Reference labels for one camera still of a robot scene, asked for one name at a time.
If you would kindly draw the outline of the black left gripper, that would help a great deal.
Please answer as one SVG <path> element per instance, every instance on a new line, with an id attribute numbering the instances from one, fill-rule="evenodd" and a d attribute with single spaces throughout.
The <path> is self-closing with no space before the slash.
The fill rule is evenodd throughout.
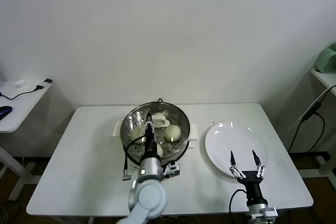
<path id="1" fill-rule="evenodd" d="M 145 144 L 144 144 L 144 154 L 142 158 L 158 158 L 158 149 L 157 144 L 155 142 L 155 134 L 153 133 L 154 126 L 152 120 L 152 114 L 148 113 L 146 115 L 146 122 L 145 122 Z"/>

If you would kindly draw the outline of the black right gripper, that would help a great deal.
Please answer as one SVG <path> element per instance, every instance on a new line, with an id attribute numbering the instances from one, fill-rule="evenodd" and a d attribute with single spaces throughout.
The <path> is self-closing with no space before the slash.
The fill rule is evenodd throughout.
<path id="1" fill-rule="evenodd" d="M 265 204 L 266 200 L 263 197 L 263 194 L 260 189 L 260 183 L 265 174 L 265 166 L 261 163 L 259 156 L 254 150 L 252 150 L 255 164 L 257 166 L 256 171 L 244 171 L 242 172 L 238 169 L 234 157 L 233 151 L 230 152 L 230 172 L 234 177 L 237 178 L 237 181 L 244 185 L 247 195 L 247 204 L 256 205 L 256 204 Z"/>

